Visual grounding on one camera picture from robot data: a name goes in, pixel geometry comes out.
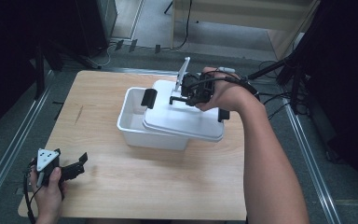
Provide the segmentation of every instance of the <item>white lid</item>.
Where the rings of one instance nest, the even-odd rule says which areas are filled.
[[[153,89],[158,94],[153,109],[146,109],[144,126],[148,130],[171,133],[205,141],[218,142],[223,138],[224,123],[218,122],[218,108],[202,112],[185,102],[173,101],[170,96],[180,96],[173,91],[175,82],[158,80]]]

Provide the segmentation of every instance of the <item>hand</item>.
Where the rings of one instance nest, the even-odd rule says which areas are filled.
[[[36,193],[38,187],[37,173],[35,168],[32,168],[31,172],[31,186],[32,191],[35,193],[35,200],[38,208],[38,219],[36,223],[57,223],[62,212],[62,195],[59,188],[59,181],[61,178],[61,168],[56,167],[51,173],[48,186],[42,186],[41,189]]]
[[[220,73],[216,68],[205,67],[203,73],[209,72],[214,77],[227,77],[226,74]],[[226,81],[214,82],[214,94],[208,103],[197,104],[196,107],[202,111],[206,111],[215,107],[219,107],[228,111],[239,111],[246,104],[240,104],[241,101],[258,102],[255,97],[244,87]]]

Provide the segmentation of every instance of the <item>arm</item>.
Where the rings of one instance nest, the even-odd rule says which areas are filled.
[[[36,186],[37,174],[33,167],[31,172],[31,186],[34,192],[38,208],[38,218],[36,224],[53,224],[57,223],[62,210],[62,196],[59,189],[59,181],[61,178],[61,168],[56,167],[50,175],[47,187],[42,187],[37,193]]]
[[[203,72],[214,70],[205,68]],[[243,87],[225,81],[216,81],[211,101],[197,107],[203,111],[220,107],[237,111],[241,117],[245,136],[243,190],[250,223],[309,223],[301,187],[265,107]]]

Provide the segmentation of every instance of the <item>person's left hand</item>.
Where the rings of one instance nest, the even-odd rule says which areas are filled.
[[[57,223],[62,212],[62,194],[59,188],[59,181],[61,178],[61,168],[56,167],[50,175],[48,186],[42,186],[37,193],[38,187],[37,173],[35,167],[31,172],[31,186],[32,191],[35,193],[34,199],[36,200],[38,208],[38,218],[36,223]],[[65,182],[62,183],[62,187],[65,192]]]

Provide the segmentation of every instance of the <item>forearm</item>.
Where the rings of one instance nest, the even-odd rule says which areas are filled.
[[[240,104],[245,135],[244,194],[250,222],[308,223],[301,187],[265,107],[249,97]]]

